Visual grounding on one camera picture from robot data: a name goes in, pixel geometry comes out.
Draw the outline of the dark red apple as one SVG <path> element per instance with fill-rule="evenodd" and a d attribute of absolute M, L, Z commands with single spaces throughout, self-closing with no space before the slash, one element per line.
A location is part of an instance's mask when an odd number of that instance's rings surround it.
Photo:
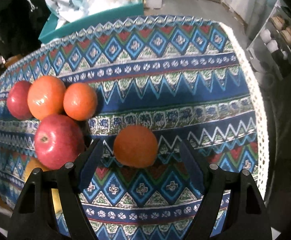
<path fill-rule="evenodd" d="M 84 152 L 84 136 L 70 117 L 51 114 L 40 122 L 35 134 L 35 153 L 40 163 L 57 170 Z"/>

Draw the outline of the large orange front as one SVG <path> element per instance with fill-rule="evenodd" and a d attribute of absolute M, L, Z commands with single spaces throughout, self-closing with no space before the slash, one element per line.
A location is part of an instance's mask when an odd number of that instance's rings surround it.
<path fill-rule="evenodd" d="M 63 112 L 65 84 L 55 76 L 42 76 L 28 91 L 27 103 L 33 117 L 42 120 L 51 114 Z"/>

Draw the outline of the small tangerine front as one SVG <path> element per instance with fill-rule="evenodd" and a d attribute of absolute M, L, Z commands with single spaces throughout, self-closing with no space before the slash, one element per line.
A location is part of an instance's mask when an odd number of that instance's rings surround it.
<path fill-rule="evenodd" d="M 154 133 L 144 126 L 127 126 L 116 136 L 113 154 L 122 165 L 146 168 L 156 160 L 158 141 Z"/>

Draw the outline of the small tangerine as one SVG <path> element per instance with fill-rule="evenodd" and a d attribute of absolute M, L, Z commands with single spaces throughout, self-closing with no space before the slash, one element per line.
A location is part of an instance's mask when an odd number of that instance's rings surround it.
<path fill-rule="evenodd" d="M 63 106 L 70 118 L 88 120 L 96 113 L 97 105 L 97 93 L 87 83 L 74 83 L 66 89 Z"/>
<path fill-rule="evenodd" d="M 113 154 L 122 165 L 146 168 L 156 160 L 158 141 L 154 133 L 144 126 L 127 126 L 116 136 Z"/>

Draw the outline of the patterned blue tablecloth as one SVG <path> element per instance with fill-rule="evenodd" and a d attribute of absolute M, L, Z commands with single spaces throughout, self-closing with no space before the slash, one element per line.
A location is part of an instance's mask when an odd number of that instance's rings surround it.
<path fill-rule="evenodd" d="M 91 26 L 57 39 L 0 76 L 0 196 L 14 207 L 36 159 L 39 121 L 7 109 L 18 81 L 58 77 L 97 92 L 86 133 L 104 143 L 99 167 L 80 200 L 100 239 L 182 239 L 201 193 L 182 163 L 188 140 L 210 162 L 247 169 L 265 194 L 269 168 L 267 117 L 258 82 L 232 29 L 191 16 L 138 16 Z M 131 125 L 158 141 L 152 166 L 122 165 L 113 154 Z"/>

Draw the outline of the shoe rack with shoes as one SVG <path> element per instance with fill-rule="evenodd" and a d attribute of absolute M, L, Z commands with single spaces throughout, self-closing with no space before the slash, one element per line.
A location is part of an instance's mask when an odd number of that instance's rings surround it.
<path fill-rule="evenodd" d="M 277 0 L 247 48 L 255 71 L 282 80 L 291 72 L 291 10 Z"/>

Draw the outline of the teal plastic crate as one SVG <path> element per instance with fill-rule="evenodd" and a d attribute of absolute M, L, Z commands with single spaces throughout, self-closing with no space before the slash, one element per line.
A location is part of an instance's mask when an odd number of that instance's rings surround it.
<path fill-rule="evenodd" d="M 66 23 L 58 29 L 56 29 L 58 18 L 54 14 L 51 14 L 39 35 L 39 41 L 46 44 L 55 38 L 62 38 L 71 35 L 72 33 L 79 32 L 81 29 L 88 29 L 91 25 L 95 27 L 100 23 L 105 24 L 117 19 L 143 14 L 143 1 L 137 0 L 136 2 L 131 2 L 119 8 L 99 12 L 72 23 Z"/>

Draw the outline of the black hanging coat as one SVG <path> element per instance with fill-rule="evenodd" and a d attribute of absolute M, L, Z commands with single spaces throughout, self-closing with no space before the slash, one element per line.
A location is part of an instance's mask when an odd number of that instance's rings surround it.
<path fill-rule="evenodd" d="M 0 0 L 0 54 L 4 59 L 40 48 L 39 36 L 49 16 L 44 0 Z"/>

